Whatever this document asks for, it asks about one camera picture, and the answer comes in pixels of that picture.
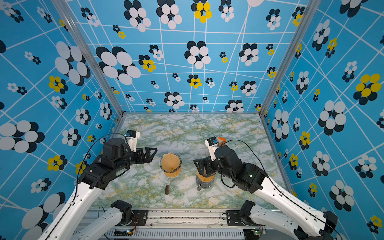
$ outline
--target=blue wall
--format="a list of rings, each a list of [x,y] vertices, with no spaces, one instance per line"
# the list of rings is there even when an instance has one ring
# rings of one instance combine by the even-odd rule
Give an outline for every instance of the blue wall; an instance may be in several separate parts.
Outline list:
[[[334,212],[343,239],[379,240],[384,5],[353,2],[320,3],[264,117],[297,197]]]
[[[0,239],[34,240],[73,191],[76,165],[117,116],[113,109],[104,118],[100,104],[109,100],[50,1],[2,3]]]
[[[128,112],[255,112],[276,74],[267,70],[278,71],[307,3],[67,1]],[[119,48],[125,61],[108,54]]]

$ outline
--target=green marble countertop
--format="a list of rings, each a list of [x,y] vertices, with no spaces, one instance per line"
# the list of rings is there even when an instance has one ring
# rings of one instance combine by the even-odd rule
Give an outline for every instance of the green marble countertop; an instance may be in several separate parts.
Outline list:
[[[209,189],[197,191],[194,159],[209,155],[204,140],[216,136],[246,142],[262,161],[267,173],[285,188],[268,138],[257,114],[128,114],[120,133],[127,130],[141,133],[137,147],[158,149],[150,164],[133,165],[124,175],[110,182],[92,207],[109,207],[121,199],[133,208],[240,208],[251,200],[264,208],[275,208],[254,194],[230,189],[221,183],[219,175]],[[237,141],[228,146],[243,162],[260,167],[249,148]],[[170,193],[165,195],[167,177],[159,167],[163,154],[173,152],[182,159],[179,176],[172,179]],[[227,185],[232,185],[224,178]]]

